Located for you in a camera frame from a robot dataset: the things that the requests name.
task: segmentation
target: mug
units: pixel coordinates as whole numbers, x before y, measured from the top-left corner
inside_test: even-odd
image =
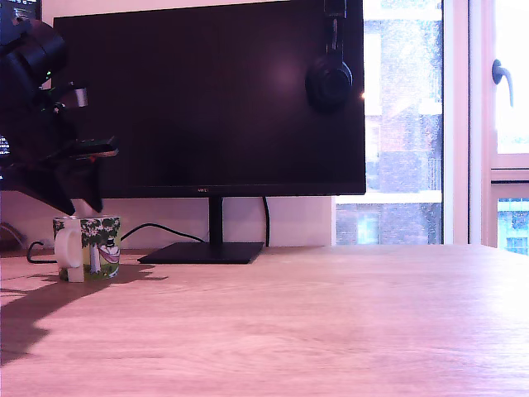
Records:
[[[119,271],[120,218],[53,219],[59,277],[70,282],[110,279]]]

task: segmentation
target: wall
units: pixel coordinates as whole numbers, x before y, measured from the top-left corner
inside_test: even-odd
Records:
[[[43,0],[43,20],[54,17],[105,12],[139,11],[154,8],[191,7],[228,3],[222,0]],[[144,222],[157,222],[181,232],[207,238],[207,200],[203,198],[143,198],[105,200],[105,213],[122,217],[122,230]],[[2,192],[0,214],[27,236],[28,241],[53,237],[51,219],[61,215],[53,208],[17,192]],[[83,205],[75,203],[81,211]],[[270,198],[270,243],[273,246],[331,245],[334,224],[329,197]],[[227,241],[263,241],[265,216],[259,198],[227,198],[224,203],[224,230]],[[183,240],[159,229],[146,228],[123,242],[125,248],[156,248]]]

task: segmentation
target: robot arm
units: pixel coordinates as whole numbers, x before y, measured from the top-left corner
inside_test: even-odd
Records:
[[[64,118],[66,98],[86,105],[83,90],[70,84],[42,89],[66,65],[63,39],[44,22],[2,18],[0,30],[0,155],[3,189],[19,190],[69,215],[71,197],[102,211],[99,158],[115,155],[116,142],[80,141]]]

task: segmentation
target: headphone ear cup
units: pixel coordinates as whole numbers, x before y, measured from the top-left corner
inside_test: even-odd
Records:
[[[318,112],[334,112],[343,106],[352,86],[353,74],[349,67],[334,55],[318,58],[305,78],[308,102]]]

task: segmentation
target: dark screen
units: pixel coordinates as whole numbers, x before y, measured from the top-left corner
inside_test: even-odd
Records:
[[[325,54],[323,0],[60,17],[69,64],[53,85],[86,84],[69,111],[84,139],[119,140],[104,197],[365,192],[362,5],[349,2],[354,84],[331,115],[307,102]]]

